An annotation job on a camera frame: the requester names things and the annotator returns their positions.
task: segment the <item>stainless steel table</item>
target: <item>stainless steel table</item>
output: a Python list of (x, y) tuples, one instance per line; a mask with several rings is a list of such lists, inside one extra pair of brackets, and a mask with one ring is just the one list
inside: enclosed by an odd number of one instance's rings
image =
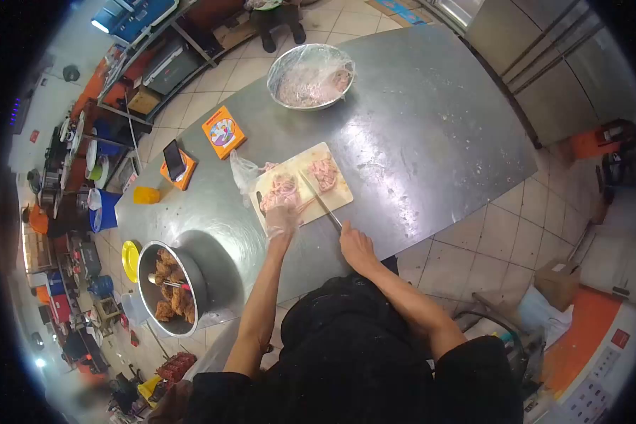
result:
[[(516, 115), (461, 41), (441, 26), (391, 30), (341, 46), (356, 63), (345, 101), (314, 113), (273, 102), (256, 81), (223, 103), (248, 140), (241, 157), (282, 162), (325, 141), (354, 201), (335, 211), (372, 237), (380, 258), (464, 218), (536, 170)], [(170, 189), (151, 162), (136, 185), (163, 191), (159, 204), (120, 199), (123, 240), (185, 247), (209, 282), (207, 326), (239, 316), (265, 254), (252, 208), (243, 206), (229, 161), (220, 160), (201, 124), (178, 141), (199, 165), (187, 191)], [(281, 274), (278, 301), (349, 271), (328, 217), (301, 227)]]

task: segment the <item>white cutting board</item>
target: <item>white cutting board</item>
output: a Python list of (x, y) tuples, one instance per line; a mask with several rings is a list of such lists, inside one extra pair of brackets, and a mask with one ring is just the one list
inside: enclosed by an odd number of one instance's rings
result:
[[(269, 192), (271, 190), (273, 177), (277, 174), (294, 175), (297, 182), (297, 192), (299, 192), (302, 204), (308, 202), (307, 207), (302, 211), (300, 215), (302, 221), (301, 225), (308, 224), (312, 220), (318, 219), (321, 216), (327, 214), (327, 212), (320, 206), (320, 203), (315, 200), (311, 188), (306, 186), (306, 183), (300, 175), (300, 172), (304, 173), (306, 179), (311, 182), (314, 190), (318, 192), (318, 181), (308, 171), (308, 166), (311, 164), (311, 162), (324, 159), (329, 155), (330, 149), (328, 148), (328, 145), (322, 142), (318, 145), (313, 146), (312, 148), (306, 149), (305, 151), (299, 153), (297, 156), (286, 160), (282, 164), (274, 167), (272, 170), (265, 172), (252, 183), (252, 191), (248, 193), (248, 196), (250, 201), (252, 202), (255, 212), (257, 212), (257, 217), (259, 217), (259, 222), (262, 224), (262, 228), (264, 228), (264, 231), (266, 231), (266, 220), (264, 219), (262, 212), (259, 210), (257, 191), (260, 191), (262, 193), (262, 196)], [(353, 194), (348, 188), (347, 182), (342, 175), (342, 171), (339, 169), (339, 166), (337, 166), (334, 158), (332, 158), (332, 163), (334, 164), (334, 166), (337, 167), (337, 183), (332, 190), (321, 193), (321, 199), (323, 200), (325, 205), (330, 208), (330, 210), (335, 210), (341, 208), (345, 204), (352, 202)]]

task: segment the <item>orange book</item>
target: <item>orange book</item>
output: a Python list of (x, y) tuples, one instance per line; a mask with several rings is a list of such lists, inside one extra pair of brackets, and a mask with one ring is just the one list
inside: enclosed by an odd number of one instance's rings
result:
[(229, 157), (231, 150), (247, 140), (226, 106), (222, 106), (204, 124), (203, 131), (219, 159)]
[(179, 190), (184, 191), (188, 187), (188, 182), (190, 181), (190, 177), (193, 175), (193, 170), (195, 169), (195, 165), (198, 163), (195, 160), (191, 159), (184, 151), (180, 148), (179, 153), (182, 154), (182, 160), (184, 161), (184, 165), (187, 166), (187, 170), (184, 171), (183, 174), (179, 175), (177, 181), (170, 180), (170, 173), (167, 171), (167, 164), (163, 162), (163, 165), (160, 167), (160, 173), (175, 187)]

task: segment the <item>yellow lid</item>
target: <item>yellow lid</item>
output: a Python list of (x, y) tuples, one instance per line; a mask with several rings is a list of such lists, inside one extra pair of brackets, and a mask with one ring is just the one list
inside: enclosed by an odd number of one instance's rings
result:
[(139, 249), (131, 240), (123, 243), (123, 268), (127, 278), (133, 283), (139, 282)]

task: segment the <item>smartphone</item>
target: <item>smartphone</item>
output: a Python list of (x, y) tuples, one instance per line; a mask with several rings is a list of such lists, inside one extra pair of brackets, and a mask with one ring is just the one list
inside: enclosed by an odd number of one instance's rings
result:
[(163, 155), (165, 156), (165, 164), (167, 165), (167, 173), (170, 175), (170, 180), (175, 182), (187, 170), (176, 139), (170, 141), (167, 147), (163, 149)]

